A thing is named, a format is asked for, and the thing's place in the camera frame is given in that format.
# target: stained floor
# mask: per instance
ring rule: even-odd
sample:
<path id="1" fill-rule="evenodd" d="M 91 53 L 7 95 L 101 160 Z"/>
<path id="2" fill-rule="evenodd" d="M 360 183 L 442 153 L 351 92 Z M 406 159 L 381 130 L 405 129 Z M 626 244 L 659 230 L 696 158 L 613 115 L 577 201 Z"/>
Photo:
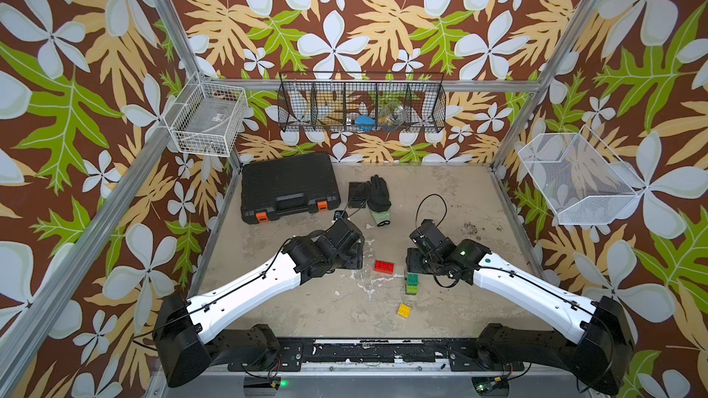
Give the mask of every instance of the stained floor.
<path id="1" fill-rule="evenodd" d="M 440 230 L 453 242 L 471 238 L 512 264 L 527 267 L 486 167 L 335 164 L 334 173 L 343 200 L 350 181 L 366 181 L 378 174 L 389 185 L 391 225 L 372 227 L 375 222 L 366 208 L 352 217 L 366 239 L 363 269 L 340 269 L 310 280 L 256 307 L 231 328 L 247 329 L 264 323 L 276 336 L 389 338 L 478 336 L 488 323 L 494 322 L 518 329 L 550 329 L 523 308 L 465 283 L 444 289 L 431 276 L 420 276 L 418 295 L 405 294 L 406 250 L 413 246 L 409 235 L 414 229 L 416 208 L 430 193 L 439 193 L 447 202 L 447 216 Z M 241 219 L 240 202 L 239 184 L 200 292 L 252 270 L 293 234 L 306 235 L 332 224 L 333 211 L 327 211 L 246 225 Z M 420 209 L 419 222 L 425 218 L 437 222 L 443 212 L 440 199 L 431 197 Z M 394 275 L 375 272 L 377 259 L 394 263 Z M 401 303 L 412 308 L 410 318 L 396 314 Z"/>

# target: paint stain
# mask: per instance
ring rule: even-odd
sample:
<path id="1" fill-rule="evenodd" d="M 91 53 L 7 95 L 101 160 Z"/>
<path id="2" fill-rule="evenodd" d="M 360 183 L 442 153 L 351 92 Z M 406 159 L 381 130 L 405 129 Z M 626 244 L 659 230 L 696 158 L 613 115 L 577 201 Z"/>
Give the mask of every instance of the paint stain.
<path id="1" fill-rule="evenodd" d="M 477 226 L 473 225 L 469 221 L 466 221 L 463 226 L 462 232 L 467 235 L 474 235 L 477 234 Z"/>

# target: black cable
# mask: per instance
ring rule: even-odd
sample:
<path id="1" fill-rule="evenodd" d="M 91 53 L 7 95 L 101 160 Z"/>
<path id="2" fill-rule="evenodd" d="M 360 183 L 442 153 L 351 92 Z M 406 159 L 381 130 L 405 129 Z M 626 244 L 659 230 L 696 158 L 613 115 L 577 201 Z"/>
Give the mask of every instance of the black cable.
<path id="1" fill-rule="evenodd" d="M 138 346 L 142 346 L 142 347 L 144 347 L 144 348 L 146 348 L 146 349 L 150 349 L 150 350 L 157 351 L 157 349 L 155 349 L 154 347 L 147 346 L 146 344 L 143 344 L 143 343 L 141 343 L 141 342 L 139 342 L 139 341 L 133 341 L 133 343 L 136 343 Z"/>
<path id="2" fill-rule="evenodd" d="M 438 222 L 438 224 L 437 224 L 436 226 L 440 226 L 440 224 L 441 224 L 441 223 L 443 222 L 443 220 L 445 219 L 445 216 L 447 216 L 447 203 L 445 202 L 445 199 L 443 198 L 443 196 L 441 196 L 441 195 L 438 194 L 438 193 L 432 193 L 432 194 L 426 196 L 425 199 L 420 200 L 420 203 L 418 204 L 418 209 L 416 209 L 416 220 L 415 220 L 415 223 L 414 223 L 414 226 L 416 227 L 416 229 L 418 229 L 418 227 L 419 227 L 419 226 L 418 226 L 418 214 L 419 214 L 419 212 L 420 212 L 420 207 L 423 205 L 423 201 L 428 200 L 428 199 L 429 199 L 430 197 L 432 197 L 432 196 L 437 196 L 437 197 L 439 197 L 440 200 L 442 200 L 442 205 L 445 207 L 445 213 L 442 215 L 442 218 L 440 218 L 440 221 Z"/>
<path id="3" fill-rule="evenodd" d="M 434 275 L 434 276 L 433 276 L 433 280 L 435 280 L 435 282 L 438 284 L 439 287 L 443 287 L 443 288 L 445 288 L 445 289 L 450 289 L 451 287 L 455 287 L 455 286 L 457 285 L 457 283 L 459 282 L 459 279 L 456 279 L 455 281 L 452 282 L 451 285 L 449 285 L 449 286 L 443 286 L 443 285 L 440 284 L 440 282 L 438 281 L 438 276 L 437 276 L 437 275 Z"/>
<path id="4" fill-rule="evenodd" d="M 252 373 L 250 373 L 250 372 L 249 372 L 248 370 L 246 370 L 246 368 L 245 368 L 245 367 L 243 366 L 243 364 L 242 364 L 242 363 L 239 363 L 239 366 L 241 366 L 241 369 L 243 370 L 243 372 L 244 372 L 244 373 L 245 373 L 246 375 L 248 375 L 248 376 L 252 376 L 252 377 L 254 377 L 254 378 L 261 378 L 261 380 L 267 380 L 267 381 L 270 381 L 270 378 L 267 378 L 267 377 L 261 377 L 260 375 L 253 375 L 253 374 L 252 374 Z"/>
<path id="5" fill-rule="evenodd" d="M 275 366 L 271 367 L 270 370 L 268 371 L 268 379 L 271 381 L 273 381 L 278 376 L 278 372 L 280 371 L 280 360 L 281 360 L 280 355 L 278 355 L 278 359 L 275 363 Z M 271 378 L 270 374 L 273 371 L 273 369 L 275 369 L 275 375 Z"/>
<path id="6" fill-rule="evenodd" d="M 531 366 L 533 366 L 533 363 L 529 363 L 529 365 L 528 365 L 528 367 L 526 368 L 526 370 L 524 370 L 523 372 L 521 372 L 519 375 L 517 375 L 517 376 L 515 376 L 515 377 L 511 377 L 511 378 L 507 377 L 506 380 L 507 380 L 507 381 L 511 381 L 511 380 L 517 379 L 518 377 L 522 377 L 522 376 L 526 375 L 526 372 L 529 371 L 529 369 L 531 368 Z"/>
<path id="7" fill-rule="evenodd" d="M 502 378 L 501 381 L 506 381 L 506 382 L 508 383 L 508 382 L 511 381 L 511 380 L 515 380 L 515 379 L 517 379 L 518 377 L 522 377 L 522 376 L 526 375 L 526 372 L 529 371 L 529 369 L 531 368 L 531 366 L 533 366 L 533 363 L 529 363 L 528 367 L 526 367 L 526 370 L 524 370 L 523 372 L 521 372 L 519 375 L 517 375 L 517 376 L 515 376 L 515 377 L 511 377 L 511 378 L 509 378 L 509 376 L 506 376 L 506 377 Z M 488 384 L 492 384 L 492 383 L 499 384 L 499 383 L 501 383 L 501 381 L 497 381 L 497 380 L 487 381 L 486 383 L 478 384 L 478 385 L 476 385 L 475 387 L 480 387 L 480 386 L 484 387 L 484 386 L 486 386 L 486 385 L 488 385 Z M 490 389 L 490 390 L 487 390 L 486 392 L 481 393 L 481 395 L 487 394 L 487 393 L 491 392 L 492 390 L 494 390 L 494 387 L 493 387 L 492 389 Z"/>
<path id="8" fill-rule="evenodd" d="M 262 271 L 258 274 L 258 276 L 257 276 L 256 278 L 246 281 L 244 284 L 239 285 L 239 286 L 237 286 L 237 287 L 231 289 L 229 292 L 225 293 L 224 295 L 219 296 L 217 299 L 212 300 L 212 301 L 206 303 L 205 305 L 202 305 L 202 306 L 199 307 L 198 309 L 194 309 L 192 312 L 186 313 L 186 314 L 182 315 L 181 317 L 177 317 L 177 318 L 174 318 L 174 319 L 172 319 L 172 320 L 169 320 L 167 323 L 161 325 L 160 327 L 156 327 L 156 328 L 154 328 L 153 330 L 151 330 L 151 331 L 149 331 L 149 332 L 145 332 L 144 334 L 140 334 L 140 335 L 135 335 L 135 336 L 132 338 L 132 342 L 133 342 L 133 343 L 136 343 L 136 344 L 139 344 L 140 346 L 148 347 L 148 346 L 145 346 L 145 345 L 142 344 L 142 343 L 139 343 L 139 342 L 136 341 L 135 339 L 140 338 L 141 336 L 146 336 L 146 335 L 153 334 L 154 332 L 159 331 L 160 329 L 164 329 L 164 327 L 167 327 L 167 326 L 169 326 L 170 324 L 172 324 L 172 323 L 174 323 L 174 322 L 178 322 L 178 321 L 181 320 L 182 318 L 188 317 L 188 316 L 190 316 L 190 315 L 193 314 L 193 313 L 197 313 L 197 312 L 199 312 L 200 310 L 204 310 L 204 309 L 208 308 L 209 306 L 216 304 L 216 302 L 219 301 L 219 300 L 221 300 L 223 297 L 226 297 L 227 295 L 230 295 L 230 294 L 236 292 L 238 289 L 241 289 L 242 287 L 251 284 L 253 281 L 256 281 L 256 280 L 258 280 L 258 279 L 263 279 L 263 278 L 265 278 L 265 277 L 266 277 L 266 274 L 268 273 L 268 271 L 270 270 L 270 268 L 273 267 L 273 264 L 275 263 L 275 260 L 278 258 L 278 255 L 279 255 L 280 251 L 282 251 L 282 248 L 284 248 L 285 245 L 288 244 L 288 242 L 289 242 L 290 240 L 292 240 L 292 238 L 288 238 L 285 242 L 283 242 L 283 243 L 280 245 L 280 248 L 278 249 L 278 251 L 275 252 L 275 256 L 273 256 L 273 259 L 270 260 L 270 264 L 268 265 L 268 267 L 265 268 L 265 270 L 262 270 Z"/>
<path id="9" fill-rule="evenodd" d="M 525 278 L 524 276 L 519 275 L 519 274 L 516 273 L 516 272 L 513 272 L 513 271 L 511 271 L 511 270 L 507 270 L 507 269 L 493 268 L 493 267 L 491 267 L 491 266 L 479 266 L 479 268 L 480 268 L 480 269 L 499 270 L 500 272 L 506 272 L 506 273 L 508 273 L 508 274 L 511 274 L 511 275 L 514 276 L 514 277 L 518 277 L 519 279 L 522 279 L 522 280 L 526 281 L 527 283 L 531 283 L 532 285 L 538 287 L 539 289 L 544 290 L 546 293 L 548 293 L 548 294 L 550 294 L 550 295 L 552 295 L 552 296 L 554 296 L 554 297 L 560 299 L 560 300 L 563 301 L 564 303 L 568 303 L 568 304 L 573 305 L 576 309 L 582 310 L 584 313 L 590 315 L 591 317 L 594 317 L 594 314 L 590 313 L 590 311 L 587 310 L 587 309 L 585 309 L 584 307 L 581 307 L 581 306 L 579 306 L 579 305 L 577 305 L 577 304 L 571 302 L 570 300 L 568 300 L 568 299 L 566 299 L 566 298 L 563 298 L 562 296 L 556 294 L 555 292 L 552 292 L 551 290 L 546 289 L 545 287 L 539 285 L 538 283 L 534 283 L 533 281 L 531 281 L 531 280 Z M 597 318 L 597 317 L 594 317 L 594 318 L 596 318 L 597 321 L 598 321 L 600 324 L 602 324 L 602 326 L 603 326 L 603 328 L 605 329 L 605 331 L 607 331 L 607 334 L 609 334 L 610 336 L 612 336 L 612 332 L 610 332 L 610 328 L 607 326 L 607 324 L 606 324 L 604 321 L 602 321 L 600 318 Z M 610 346 L 610 362 L 607 364 L 607 367 L 605 368 L 605 370 L 604 370 L 599 376 L 597 376 L 597 378 L 595 378 L 594 381 L 590 382 L 590 384 L 589 384 L 585 389 L 580 390 L 580 389 L 578 388 L 578 385 L 576 384 L 576 388 L 578 389 L 578 392 L 579 392 L 579 393 L 587 392 L 589 389 L 593 388 L 593 386 L 597 385 L 598 382 L 601 381 L 601 379 L 604 378 L 604 376 L 607 375 L 607 373 L 610 371 L 610 368 L 612 368 L 612 362 L 615 360 L 615 359 L 614 359 L 614 356 L 615 356 L 615 339 L 614 339 L 614 338 L 611 338 L 610 340 L 611 340 L 611 342 L 612 342 L 612 345 Z"/>

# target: white wire basket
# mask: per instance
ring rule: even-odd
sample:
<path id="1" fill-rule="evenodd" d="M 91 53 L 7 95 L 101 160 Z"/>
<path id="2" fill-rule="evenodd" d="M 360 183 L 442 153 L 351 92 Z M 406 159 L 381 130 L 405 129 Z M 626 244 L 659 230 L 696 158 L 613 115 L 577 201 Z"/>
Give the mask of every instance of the white wire basket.
<path id="1" fill-rule="evenodd" d="M 199 83 L 177 104 L 170 134 L 181 153 L 228 157 L 248 108 L 246 91 L 225 84 Z"/>
<path id="2" fill-rule="evenodd" d="M 632 169 L 587 126 L 578 133 L 539 134 L 519 151 L 561 225 L 609 224 L 637 197 L 590 142 Z"/>

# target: black tool case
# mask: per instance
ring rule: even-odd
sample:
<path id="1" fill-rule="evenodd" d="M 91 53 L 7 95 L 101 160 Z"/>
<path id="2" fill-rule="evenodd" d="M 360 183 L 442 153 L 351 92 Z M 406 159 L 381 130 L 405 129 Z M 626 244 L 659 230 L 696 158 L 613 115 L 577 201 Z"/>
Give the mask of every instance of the black tool case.
<path id="1" fill-rule="evenodd" d="M 336 209 L 341 202 L 327 153 L 249 163 L 242 177 L 241 217 L 249 225 Z"/>

